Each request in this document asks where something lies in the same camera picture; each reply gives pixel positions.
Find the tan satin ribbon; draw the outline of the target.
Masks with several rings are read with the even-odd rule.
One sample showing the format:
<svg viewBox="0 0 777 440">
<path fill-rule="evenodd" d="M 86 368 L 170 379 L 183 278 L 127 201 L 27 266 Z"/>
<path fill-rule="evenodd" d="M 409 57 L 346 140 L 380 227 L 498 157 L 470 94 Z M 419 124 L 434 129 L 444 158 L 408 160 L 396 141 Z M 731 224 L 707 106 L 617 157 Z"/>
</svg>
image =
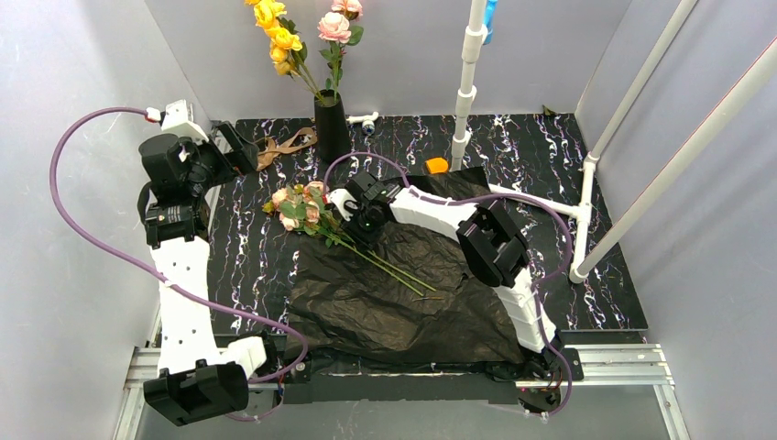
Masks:
<svg viewBox="0 0 777 440">
<path fill-rule="evenodd" d="M 263 171 L 272 165 L 279 156 L 290 155 L 313 147 L 317 144 L 318 137 L 312 127 L 303 127 L 281 142 L 277 142 L 272 137 L 263 137 L 262 141 L 265 147 L 257 154 L 256 171 Z"/>
</svg>

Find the yellow rose stem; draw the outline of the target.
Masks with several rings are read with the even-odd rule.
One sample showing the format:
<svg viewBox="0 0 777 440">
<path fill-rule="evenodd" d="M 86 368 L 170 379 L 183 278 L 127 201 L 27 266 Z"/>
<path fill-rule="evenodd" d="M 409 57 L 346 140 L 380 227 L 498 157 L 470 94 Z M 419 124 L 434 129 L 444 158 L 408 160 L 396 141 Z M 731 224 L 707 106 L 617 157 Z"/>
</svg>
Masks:
<svg viewBox="0 0 777 440">
<path fill-rule="evenodd" d="M 296 24 L 287 17 L 286 5 L 275 0 L 246 0 L 244 4 L 253 10 L 256 26 L 268 38 L 268 55 L 276 73 L 300 80 L 315 101 L 323 104 L 323 93 L 306 65 L 307 46 L 298 35 Z"/>
</svg>

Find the dark pink rose stem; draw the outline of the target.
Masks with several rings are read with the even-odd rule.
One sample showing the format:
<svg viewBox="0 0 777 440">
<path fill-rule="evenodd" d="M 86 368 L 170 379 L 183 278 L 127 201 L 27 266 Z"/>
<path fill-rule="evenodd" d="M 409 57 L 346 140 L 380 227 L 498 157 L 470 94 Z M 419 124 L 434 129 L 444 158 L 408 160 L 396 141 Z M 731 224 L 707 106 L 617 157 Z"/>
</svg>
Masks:
<svg viewBox="0 0 777 440">
<path fill-rule="evenodd" d="M 324 85 L 335 97 L 339 95 L 339 85 L 344 74 L 346 48 L 356 46 L 364 35 L 364 28 L 356 23 L 362 15 L 363 6 L 359 0 L 335 0 L 317 26 L 319 39 L 327 45 L 319 53 L 330 70 Z"/>
</svg>

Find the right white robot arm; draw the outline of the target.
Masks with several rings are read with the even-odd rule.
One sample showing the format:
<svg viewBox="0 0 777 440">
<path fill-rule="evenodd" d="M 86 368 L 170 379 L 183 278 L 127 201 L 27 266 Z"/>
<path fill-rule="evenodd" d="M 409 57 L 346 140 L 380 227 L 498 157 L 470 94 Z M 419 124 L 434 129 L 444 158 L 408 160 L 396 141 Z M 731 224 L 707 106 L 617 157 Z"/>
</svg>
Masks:
<svg viewBox="0 0 777 440">
<path fill-rule="evenodd" d="M 455 241 L 470 271 L 502 301 L 520 347 L 547 352 L 556 326 L 532 290 L 528 243 L 494 195 L 456 201 L 362 171 L 326 199 L 345 232 L 364 248 L 379 241 L 388 223 L 418 226 Z"/>
</svg>

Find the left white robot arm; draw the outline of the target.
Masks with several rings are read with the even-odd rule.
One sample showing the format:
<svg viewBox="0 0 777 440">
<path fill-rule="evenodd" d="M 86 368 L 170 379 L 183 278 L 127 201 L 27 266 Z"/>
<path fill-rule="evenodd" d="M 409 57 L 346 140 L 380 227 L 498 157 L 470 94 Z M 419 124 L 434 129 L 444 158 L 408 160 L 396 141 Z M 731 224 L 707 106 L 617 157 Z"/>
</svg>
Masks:
<svg viewBox="0 0 777 440">
<path fill-rule="evenodd" d="M 205 195 L 258 169 L 259 147 L 235 127 L 217 125 L 230 149 L 204 134 L 168 129 L 138 148 L 149 180 L 137 209 L 159 283 L 162 341 L 146 403 L 177 426 L 244 410 L 248 382 L 268 361 L 263 339 L 218 348 L 211 324 L 207 266 L 210 207 Z"/>
</svg>

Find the black cone vase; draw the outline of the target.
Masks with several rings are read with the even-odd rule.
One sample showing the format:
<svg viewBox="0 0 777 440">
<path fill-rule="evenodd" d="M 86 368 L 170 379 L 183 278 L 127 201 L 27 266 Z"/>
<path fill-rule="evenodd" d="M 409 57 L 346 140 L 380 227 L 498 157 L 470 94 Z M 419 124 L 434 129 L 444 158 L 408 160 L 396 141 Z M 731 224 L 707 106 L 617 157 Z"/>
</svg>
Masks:
<svg viewBox="0 0 777 440">
<path fill-rule="evenodd" d="M 334 90 L 320 91 L 314 101 L 316 149 L 324 163 L 331 164 L 351 151 L 351 138 L 341 96 Z"/>
</svg>

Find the orange tape measure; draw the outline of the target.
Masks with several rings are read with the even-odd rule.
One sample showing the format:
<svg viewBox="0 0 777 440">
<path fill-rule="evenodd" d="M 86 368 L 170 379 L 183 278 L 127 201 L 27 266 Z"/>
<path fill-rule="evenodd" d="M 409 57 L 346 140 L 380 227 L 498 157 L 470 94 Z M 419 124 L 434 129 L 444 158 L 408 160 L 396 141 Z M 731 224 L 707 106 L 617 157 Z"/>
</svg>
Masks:
<svg viewBox="0 0 777 440">
<path fill-rule="evenodd" d="M 428 174 L 443 174 L 450 170 L 450 164 L 447 159 L 443 157 L 435 157 L 427 159 L 424 162 L 424 167 Z"/>
</svg>

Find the pale pink rose stem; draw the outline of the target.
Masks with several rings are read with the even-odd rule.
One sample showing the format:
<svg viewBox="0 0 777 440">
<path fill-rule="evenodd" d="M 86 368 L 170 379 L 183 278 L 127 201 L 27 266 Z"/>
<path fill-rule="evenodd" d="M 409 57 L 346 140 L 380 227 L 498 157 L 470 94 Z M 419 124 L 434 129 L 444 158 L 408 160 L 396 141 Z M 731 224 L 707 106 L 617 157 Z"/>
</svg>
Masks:
<svg viewBox="0 0 777 440">
<path fill-rule="evenodd" d="M 342 221 L 335 218 L 333 208 L 328 208 L 325 202 L 323 183 L 310 181 L 276 190 L 262 204 L 261 210 L 267 215 L 276 216 L 287 232 L 321 238 L 327 248 L 348 249 L 420 297 L 424 297 L 426 291 L 436 292 L 431 284 L 389 263 L 375 251 L 359 247 L 345 232 Z"/>
</svg>

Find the small white pipe fitting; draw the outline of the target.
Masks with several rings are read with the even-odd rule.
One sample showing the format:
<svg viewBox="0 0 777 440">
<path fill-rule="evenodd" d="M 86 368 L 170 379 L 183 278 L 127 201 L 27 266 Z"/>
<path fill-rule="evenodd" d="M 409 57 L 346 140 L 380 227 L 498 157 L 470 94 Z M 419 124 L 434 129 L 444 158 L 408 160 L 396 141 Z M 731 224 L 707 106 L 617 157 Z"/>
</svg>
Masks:
<svg viewBox="0 0 777 440">
<path fill-rule="evenodd" d="M 379 112 L 372 112 L 368 115 L 350 115 L 345 121 L 349 126 L 360 125 L 362 133 L 365 136 L 371 136 L 376 131 L 376 121 L 378 117 Z"/>
</svg>

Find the blue clip on pipe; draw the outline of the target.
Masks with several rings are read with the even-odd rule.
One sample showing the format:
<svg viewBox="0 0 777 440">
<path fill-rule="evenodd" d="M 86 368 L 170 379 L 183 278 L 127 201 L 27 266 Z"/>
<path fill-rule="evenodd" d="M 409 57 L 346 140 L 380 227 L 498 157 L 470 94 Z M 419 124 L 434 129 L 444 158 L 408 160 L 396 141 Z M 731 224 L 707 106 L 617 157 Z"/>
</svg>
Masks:
<svg viewBox="0 0 777 440">
<path fill-rule="evenodd" d="M 487 0 L 484 11 L 484 26 L 487 29 L 487 33 L 483 40 L 483 45 L 488 45 L 491 42 L 493 35 L 493 19 L 497 6 L 498 0 Z"/>
</svg>

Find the white pvc pipe frame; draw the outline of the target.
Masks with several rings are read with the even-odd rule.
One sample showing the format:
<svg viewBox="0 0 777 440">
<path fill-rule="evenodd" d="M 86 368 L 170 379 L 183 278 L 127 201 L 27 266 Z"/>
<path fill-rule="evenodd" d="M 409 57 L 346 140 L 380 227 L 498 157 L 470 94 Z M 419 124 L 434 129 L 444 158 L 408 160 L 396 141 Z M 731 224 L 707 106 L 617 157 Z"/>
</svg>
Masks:
<svg viewBox="0 0 777 440">
<path fill-rule="evenodd" d="M 596 142 L 674 1 L 632 1 L 578 103 Z M 607 143 L 597 181 L 620 218 L 776 37 L 773 1 L 699 1 Z M 638 288 L 776 276 L 776 82 L 769 80 L 621 238 Z"/>
</svg>

